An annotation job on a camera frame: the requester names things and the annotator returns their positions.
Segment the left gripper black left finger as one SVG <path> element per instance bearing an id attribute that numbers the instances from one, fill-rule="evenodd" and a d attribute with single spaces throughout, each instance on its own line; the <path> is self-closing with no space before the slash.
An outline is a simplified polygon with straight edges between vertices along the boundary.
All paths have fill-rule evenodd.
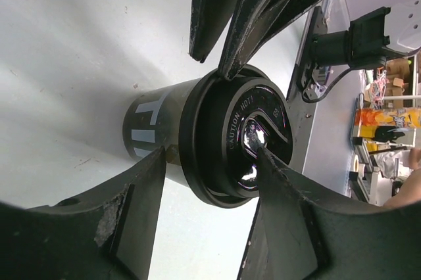
<path id="1" fill-rule="evenodd" d="M 148 278 L 165 172 L 160 148 L 54 206 L 2 203 L 1 278 Z"/>

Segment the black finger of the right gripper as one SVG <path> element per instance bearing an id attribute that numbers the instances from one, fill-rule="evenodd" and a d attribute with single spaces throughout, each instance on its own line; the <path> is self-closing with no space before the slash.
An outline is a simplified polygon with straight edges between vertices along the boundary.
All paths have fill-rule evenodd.
<path id="1" fill-rule="evenodd" d="M 205 62 L 233 16 L 237 0 L 191 0 L 189 55 Z"/>
<path id="2" fill-rule="evenodd" d="M 218 65 L 218 75 L 232 80 L 271 38 L 320 0 L 237 0 Z"/>

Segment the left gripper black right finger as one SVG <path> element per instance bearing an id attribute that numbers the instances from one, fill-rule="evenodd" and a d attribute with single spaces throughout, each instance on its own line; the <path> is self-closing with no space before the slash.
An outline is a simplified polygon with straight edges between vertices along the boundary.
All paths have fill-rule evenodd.
<path id="1" fill-rule="evenodd" d="M 420 204 L 384 208 L 341 195 L 267 149 L 239 279 L 419 279 Z"/>

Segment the black coffee cup lid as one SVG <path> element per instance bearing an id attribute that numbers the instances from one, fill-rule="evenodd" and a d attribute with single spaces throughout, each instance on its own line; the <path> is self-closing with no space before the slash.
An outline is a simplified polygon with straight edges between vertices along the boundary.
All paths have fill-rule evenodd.
<path id="1" fill-rule="evenodd" d="M 289 164 L 293 132 L 279 87 L 255 66 L 232 81 L 210 72 L 191 90 L 178 136 L 188 187 L 206 204 L 235 208 L 259 195 L 257 153 Z"/>

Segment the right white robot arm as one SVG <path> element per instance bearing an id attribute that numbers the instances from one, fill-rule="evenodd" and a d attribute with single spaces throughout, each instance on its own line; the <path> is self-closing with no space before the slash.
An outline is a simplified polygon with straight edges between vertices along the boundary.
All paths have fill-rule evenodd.
<path id="1" fill-rule="evenodd" d="M 191 0 L 189 54 L 204 62 L 226 32 L 218 75 L 234 79 L 251 57 L 276 34 L 321 0 Z M 317 66 L 346 64 L 376 68 L 384 61 L 409 56 L 419 43 L 416 5 L 380 7 L 353 20 L 348 30 L 310 39 L 310 58 Z"/>

